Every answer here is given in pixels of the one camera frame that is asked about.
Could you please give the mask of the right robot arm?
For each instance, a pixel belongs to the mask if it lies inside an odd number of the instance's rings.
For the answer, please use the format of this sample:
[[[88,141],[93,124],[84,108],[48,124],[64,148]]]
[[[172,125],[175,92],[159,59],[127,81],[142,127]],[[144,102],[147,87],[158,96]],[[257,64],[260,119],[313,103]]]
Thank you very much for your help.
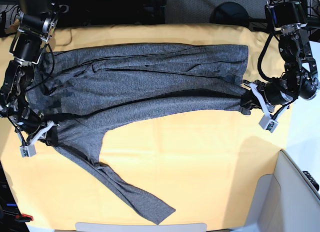
[[[36,154],[35,143],[46,140],[55,126],[45,121],[29,106],[26,93],[35,88],[35,66],[40,62],[58,22],[59,0],[17,0],[20,7],[19,27],[9,52],[13,60],[5,71],[0,89],[0,115],[15,128],[22,157]]]

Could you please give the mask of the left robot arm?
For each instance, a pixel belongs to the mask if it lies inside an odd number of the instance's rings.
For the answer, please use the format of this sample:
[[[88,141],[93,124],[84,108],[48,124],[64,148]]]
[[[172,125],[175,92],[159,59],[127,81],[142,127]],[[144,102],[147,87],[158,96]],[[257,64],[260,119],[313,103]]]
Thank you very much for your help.
[[[312,100],[320,89],[317,64],[313,58],[308,33],[308,20],[300,0],[266,0],[265,15],[271,32],[258,58],[257,70],[262,80],[242,84],[249,90],[241,106],[263,111],[259,122],[262,129],[274,132],[278,118],[298,98]],[[262,71],[262,61],[272,40],[278,40],[278,50],[284,60],[284,73],[268,77]]]

